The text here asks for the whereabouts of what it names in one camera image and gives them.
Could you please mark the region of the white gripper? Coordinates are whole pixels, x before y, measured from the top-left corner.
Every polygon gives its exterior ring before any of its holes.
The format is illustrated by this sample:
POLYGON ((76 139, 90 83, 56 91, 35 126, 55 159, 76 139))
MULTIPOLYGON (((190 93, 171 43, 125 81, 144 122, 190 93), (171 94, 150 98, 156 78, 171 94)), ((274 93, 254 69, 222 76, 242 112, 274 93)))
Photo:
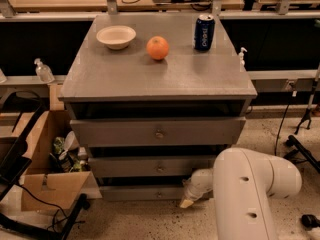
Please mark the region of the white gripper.
POLYGON ((213 169, 197 169, 191 177, 183 183, 183 199, 179 207, 188 208, 204 194, 213 190, 213 169))

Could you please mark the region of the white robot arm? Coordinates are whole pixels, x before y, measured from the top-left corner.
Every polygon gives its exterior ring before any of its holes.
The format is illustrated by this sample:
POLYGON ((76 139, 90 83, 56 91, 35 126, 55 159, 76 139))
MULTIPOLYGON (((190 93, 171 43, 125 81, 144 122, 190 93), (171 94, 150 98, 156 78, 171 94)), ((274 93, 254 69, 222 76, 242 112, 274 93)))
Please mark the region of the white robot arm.
POLYGON ((299 193, 302 178, 290 161, 243 148, 222 151, 210 169, 184 183, 180 206, 214 194, 218 240, 278 240, 269 198, 299 193))

